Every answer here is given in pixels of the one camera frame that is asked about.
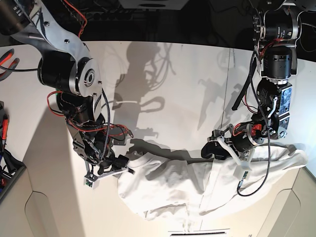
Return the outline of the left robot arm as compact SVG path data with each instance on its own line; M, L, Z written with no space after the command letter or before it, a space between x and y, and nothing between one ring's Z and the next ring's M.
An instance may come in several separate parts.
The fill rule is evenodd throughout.
M253 8L254 49L246 82L232 110L237 110L252 90L257 110L249 121L213 130L201 150L204 159L224 160L244 154L287 134L292 84L297 75L297 42L301 38L301 14L315 13L313 0L261 0Z

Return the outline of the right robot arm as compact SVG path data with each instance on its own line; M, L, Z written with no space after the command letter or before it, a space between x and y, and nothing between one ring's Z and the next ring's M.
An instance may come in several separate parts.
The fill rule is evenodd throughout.
M56 114L66 121L86 177L95 181L130 172L128 158L112 149L114 125L110 114L102 115L107 97L98 63L79 36L61 27L40 0L1 1L0 32L41 53L38 79L54 89Z

